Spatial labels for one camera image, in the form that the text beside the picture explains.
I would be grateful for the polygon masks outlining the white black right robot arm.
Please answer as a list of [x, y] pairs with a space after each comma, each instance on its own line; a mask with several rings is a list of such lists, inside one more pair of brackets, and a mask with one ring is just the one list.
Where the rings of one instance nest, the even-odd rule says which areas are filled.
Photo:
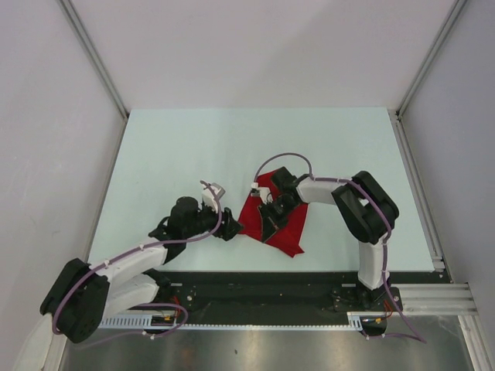
[[288, 225], [289, 217], [300, 206], [310, 203], [334, 205], [350, 233], [359, 241], [360, 266], [357, 302], [374, 310], [384, 302], [384, 291], [391, 293], [387, 271], [387, 242], [391, 238], [399, 210], [395, 202], [366, 171], [349, 179], [295, 177], [287, 168], [275, 171], [271, 181], [278, 190], [273, 196], [256, 182], [252, 196], [261, 199], [261, 241], [268, 242]]

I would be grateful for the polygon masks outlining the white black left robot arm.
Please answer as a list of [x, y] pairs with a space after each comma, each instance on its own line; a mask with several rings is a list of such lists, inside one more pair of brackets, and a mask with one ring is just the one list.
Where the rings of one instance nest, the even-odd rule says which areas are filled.
[[79, 258], [67, 262], [39, 312], [51, 317], [56, 334], [73, 343], [83, 342], [102, 320], [129, 308], [167, 306], [171, 291], [155, 269], [181, 254], [187, 244], [209, 236], [228, 241], [242, 229], [231, 210], [219, 209], [213, 198], [198, 202], [193, 197], [181, 197], [149, 232], [148, 243], [97, 264]]

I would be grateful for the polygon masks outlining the red cloth napkin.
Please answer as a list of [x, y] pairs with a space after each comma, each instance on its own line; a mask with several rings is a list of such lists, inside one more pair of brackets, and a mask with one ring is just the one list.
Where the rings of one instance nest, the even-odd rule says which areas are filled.
[[[288, 217], [287, 226], [264, 243], [279, 249], [290, 257], [304, 252], [299, 242], [306, 222], [308, 205], [302, 201], [295, 190], [295, 183], [298, 180], [285, 167], [257, 177], [259, 186], [268, 187], [271, 190], [273, 200], [279, 195], [293, 195], [296, 198], [296, 208]], [[258, 207], [267, 204], [264, 204], [258, 197], [248, 196], [246, 198], [239, 216], [239, 222], [244, 226], [242, 234], [261, 242], [261, 217]]]

